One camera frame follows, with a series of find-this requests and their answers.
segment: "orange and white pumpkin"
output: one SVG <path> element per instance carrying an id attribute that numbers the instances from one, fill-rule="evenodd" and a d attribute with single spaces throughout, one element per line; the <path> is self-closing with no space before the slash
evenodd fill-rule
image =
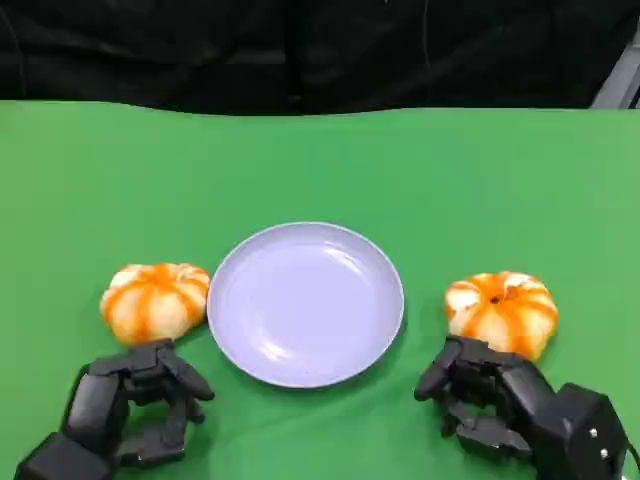
<path id="1" fill-rule="evenodd" d="M 543 352 L 558 321 L 547 287 L 524 273 L 481 273 L 455 282 L 445 294 L 445 308 L 450 333 L 531 360 Z"/>
<path id="2" fill-rule="evenodd" d="M 129 265 L 111 280 L 100 311 L 120 343 L 176 339 L 204 318 L 209 275 L 181 263 Z"/>

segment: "black fabric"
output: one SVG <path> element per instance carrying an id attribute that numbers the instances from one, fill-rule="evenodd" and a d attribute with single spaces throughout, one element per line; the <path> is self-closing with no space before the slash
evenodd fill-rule
<path id="1" fill-rule="evenodd" d="M 0 98 L 226 114 L 587 107 L 640 0 L 10 0 Z"/>

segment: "green table surface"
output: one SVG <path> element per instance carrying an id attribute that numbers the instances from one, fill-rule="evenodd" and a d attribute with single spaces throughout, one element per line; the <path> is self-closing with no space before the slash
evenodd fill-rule
<path id="1" fill-rule="evenodd" d="M 179 343 L 218 393 L 179 464 L 120 479 L 533 479 L 442 440 L 413 400 L 446 333 L 447 285 L 510 269 L 560 310 L 550 382 L 609 394 L 640 442 L 640 116 L 405 110 L 224 118 L 0 103 L 0 478 L 57 429 L 78 368 L 117 352 L 98 311 L 127 263 L 210 271 L 280 222 L 345 225 L 396 264 L 402 334 L 337 387 L 291 391 L 234 367 L 206 326 Z"/>

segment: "plate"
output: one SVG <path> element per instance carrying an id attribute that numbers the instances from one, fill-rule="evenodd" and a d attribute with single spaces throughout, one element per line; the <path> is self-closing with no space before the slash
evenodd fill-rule
<path id="1" fill-rule="evenodd" d="M 378 360 L 402 324 L 398 273 L 371 241 L 326 223 L 263 230 L 231 251 L 207 298 L 225 355 L 264 382 L 316 388 Z"/>

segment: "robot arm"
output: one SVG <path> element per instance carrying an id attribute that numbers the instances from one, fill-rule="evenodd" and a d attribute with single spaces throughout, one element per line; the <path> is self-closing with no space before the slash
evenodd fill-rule
<path id="1" fill-rule="evenodd" d="M 638 461 L 608 397 L 573 384 L 556 393 L 530 361 L 485 342 L 447 337 L 414 396 L 434 400 L 444 436 L 494 457 L 530 459 L 540 480 L 620 479 L 627 450 Z M 467 404 L 493 405 L 496 415 Z"/>
<path id="2" fill-rule="evenodd" d="M 80 370 L 60 431 L 20 463 L 14 478 L 108 480 L 119 466 L 178 460 L 187 422 L 204 421 L 196 400 L 213 397 L 204 378 L 176 356 L 171 340 L 100 358 Z M 160 400 L 170 408 L 165 424 L 123 438 L 129 401 L 144 406 Z"/>

